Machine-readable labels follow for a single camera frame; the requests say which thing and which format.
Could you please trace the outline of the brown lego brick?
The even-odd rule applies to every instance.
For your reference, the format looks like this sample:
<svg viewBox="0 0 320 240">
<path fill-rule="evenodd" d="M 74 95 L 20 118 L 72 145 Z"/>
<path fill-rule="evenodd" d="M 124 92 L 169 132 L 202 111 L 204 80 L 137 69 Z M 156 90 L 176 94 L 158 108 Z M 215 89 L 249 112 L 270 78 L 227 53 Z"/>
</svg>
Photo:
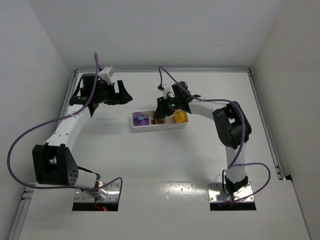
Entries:
<svg viewBox="0 0 320 240">
<path fill-rule="evenodd" d="M 161 125 L 164 123 L 165 123 L 164 119 L 152 119 L 151 120 L 151 125 Z"/>
</svg>

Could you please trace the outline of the yellow rounded lego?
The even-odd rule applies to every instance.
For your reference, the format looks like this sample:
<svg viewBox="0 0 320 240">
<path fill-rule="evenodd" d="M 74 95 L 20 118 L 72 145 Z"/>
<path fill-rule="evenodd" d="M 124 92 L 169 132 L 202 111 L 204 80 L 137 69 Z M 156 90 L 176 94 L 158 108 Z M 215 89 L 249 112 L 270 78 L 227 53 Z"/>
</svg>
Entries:
<svg viewBox="0 0 320 240">
<path fill-rule="evenodd" d="M 175 113 L 172 118 L 175 124 L 186 123 L 188 121 L 183 111 Z"/>
</svg>

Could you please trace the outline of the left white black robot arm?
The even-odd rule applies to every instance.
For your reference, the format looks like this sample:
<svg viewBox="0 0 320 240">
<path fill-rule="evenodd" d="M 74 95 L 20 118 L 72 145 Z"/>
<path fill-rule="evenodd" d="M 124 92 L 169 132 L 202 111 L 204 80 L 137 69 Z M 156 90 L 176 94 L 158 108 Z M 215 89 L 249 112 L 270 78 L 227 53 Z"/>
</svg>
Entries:
<svg viewBox="0 0 320 240">
<path fill-rule="evenodd" d="M 100 104 L 124 105 L 132 99 L 122 80 L 115 84 L 93 73 L 84 74 L 69 100 L 64 119 L 44 144 L 37 144 L 32 150 L 37 183 L 95 188 L 99 174 L 78 166 L 72 155 L 76 139 Z"/>
</svg>

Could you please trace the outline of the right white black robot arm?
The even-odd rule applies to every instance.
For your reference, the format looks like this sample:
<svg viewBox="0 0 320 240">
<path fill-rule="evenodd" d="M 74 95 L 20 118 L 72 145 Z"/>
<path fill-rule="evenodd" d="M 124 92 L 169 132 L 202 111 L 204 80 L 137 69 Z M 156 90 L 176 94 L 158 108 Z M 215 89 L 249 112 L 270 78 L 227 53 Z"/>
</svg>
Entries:
<svg viewBox="0 0 320 240">
<path fill-rule="evenodd" d="M 236 101 L 200 99 L 191 95 L 184 81 L 167 87 L 161 83 L 158 87 L 163 94 L 157 99 L 154 119 L 163 119 L 182 110 L 189 114 L 200 115 L 214 121 L 219 140 L 225 146 L 227 170 L 222 189 L 225 195 L 232 197 L 236 191 L 248 184 L 245 170 L 245 148 L 252 132 L 245 114 Z"/>
</svg>

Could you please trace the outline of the white three-compartment tray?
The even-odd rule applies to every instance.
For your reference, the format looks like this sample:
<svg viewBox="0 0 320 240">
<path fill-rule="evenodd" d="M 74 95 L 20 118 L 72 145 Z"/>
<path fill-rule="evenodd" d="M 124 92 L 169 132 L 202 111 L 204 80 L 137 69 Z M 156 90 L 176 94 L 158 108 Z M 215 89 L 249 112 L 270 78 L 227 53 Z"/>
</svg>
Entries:
<svg viewBox="0 0 320 240">
<path fill-rule="evenodd" d="M 131 126 L 138 132 L 162 131 L 185 128 L 189 122 L 188 114 L 176 110 L 173 115 L 154 119 L 156 111 L 138 111 L 131 114 Z"/>
</svg>

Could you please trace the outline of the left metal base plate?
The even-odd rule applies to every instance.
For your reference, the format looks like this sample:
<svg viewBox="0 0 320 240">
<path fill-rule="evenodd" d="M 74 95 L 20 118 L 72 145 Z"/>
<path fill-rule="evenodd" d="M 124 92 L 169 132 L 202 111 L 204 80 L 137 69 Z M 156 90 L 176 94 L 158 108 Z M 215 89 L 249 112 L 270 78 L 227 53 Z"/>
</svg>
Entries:
<svg viewBox="0 0 320 240">
<path fill-rule="evenodd" d="M 122 184 L 120 181 L 113 182 L 104 188 L 96 191 L 82 191 L 77 189 L 74 195 L 74 203 L 116 203 L 119 199 L 120 188 Z"/>
</svg>

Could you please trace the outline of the metal base plate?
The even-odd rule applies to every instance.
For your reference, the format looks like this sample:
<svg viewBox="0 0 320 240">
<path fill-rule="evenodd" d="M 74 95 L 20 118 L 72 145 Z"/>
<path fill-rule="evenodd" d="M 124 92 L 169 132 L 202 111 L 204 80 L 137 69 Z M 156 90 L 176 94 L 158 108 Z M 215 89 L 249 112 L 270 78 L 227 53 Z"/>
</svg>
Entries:
<svg viewBox="0 0 320 240">
<path fill-rule="evenodd" d="M 241 204 L 248 204 L 255 202 L 250 182 L 246 186 L 234 192 L 233 196 L 224 193 L 221 182 L 209 182 L 207 186 L 210 203 L 220 204 L 223 202 L 231 203 L 234 201 L 240 202 Z"/>
<path fill-rule="evenodd" d="M 120 188 L 122 184 L 120 181 L 113 182 L 104 188 L 96 191 L 82 191 L 77 189 L 74 195 L 74 203 L 116 203 L 119 199 Z"/>
</svg>

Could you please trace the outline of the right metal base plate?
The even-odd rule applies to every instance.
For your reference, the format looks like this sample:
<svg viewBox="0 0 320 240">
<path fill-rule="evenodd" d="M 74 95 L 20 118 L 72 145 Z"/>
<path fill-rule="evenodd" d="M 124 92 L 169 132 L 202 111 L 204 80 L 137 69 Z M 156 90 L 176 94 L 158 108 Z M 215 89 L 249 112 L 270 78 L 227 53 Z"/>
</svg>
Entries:
<svg viewBox="0 0 320 240">
<path fill-rule="evenodd" d="M 231 203 L 234 201 L 240 202 L 241 204 L 248 204 L 255 202 L 250 182 L 246 186 L 234 192 L 233 196 L 224 193 L 221 182 L 209 182 L 207 186 L 210 203 L 220 204 L 223 202 Z"/>
</svg>

